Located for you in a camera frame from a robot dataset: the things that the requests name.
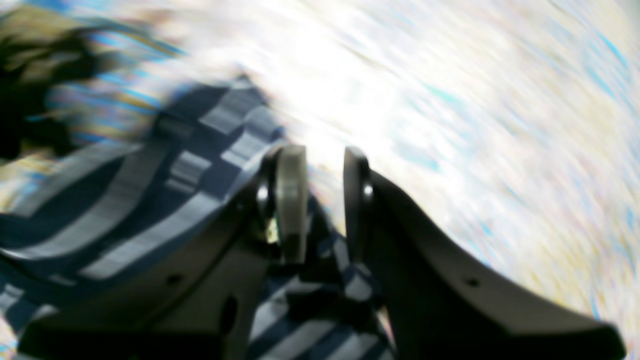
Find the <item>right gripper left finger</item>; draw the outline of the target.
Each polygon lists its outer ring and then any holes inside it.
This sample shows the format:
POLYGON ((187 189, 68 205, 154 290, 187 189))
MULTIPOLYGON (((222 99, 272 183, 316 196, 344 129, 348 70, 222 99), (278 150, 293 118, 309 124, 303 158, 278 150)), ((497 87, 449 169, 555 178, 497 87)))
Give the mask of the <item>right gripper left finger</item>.
POLYGON ((37 360, 243 358, 273 264, 304 264, 307 156, 265 155, 258 174, 179 251, 125 284, 32 322, 18 353, 37 360))

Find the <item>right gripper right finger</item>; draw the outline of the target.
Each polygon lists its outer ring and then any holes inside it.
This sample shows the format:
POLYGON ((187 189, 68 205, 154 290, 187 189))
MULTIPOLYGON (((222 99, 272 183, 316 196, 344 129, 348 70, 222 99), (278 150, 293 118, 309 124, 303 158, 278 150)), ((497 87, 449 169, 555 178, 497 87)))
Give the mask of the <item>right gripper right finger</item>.
POLYGON ((350 259, 381 288, 399 360, 622 360, 617 328, 515 284, 446 235, 400 187, 345 149, 350 259))

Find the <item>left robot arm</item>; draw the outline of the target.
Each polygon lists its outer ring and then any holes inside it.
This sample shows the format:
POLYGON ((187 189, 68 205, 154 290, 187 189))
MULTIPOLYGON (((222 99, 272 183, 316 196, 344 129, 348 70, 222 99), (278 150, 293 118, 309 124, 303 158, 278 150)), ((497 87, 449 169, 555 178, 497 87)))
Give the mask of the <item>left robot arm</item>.
POLYGON ((99 60, 89 44, 94 27, 66 30, 53 39, 1 41, 0 156, 14 161, 23 145, 64 157, 76 150, 70 131, 48 110, 50 91, 67 82, 92 79, 99 60))

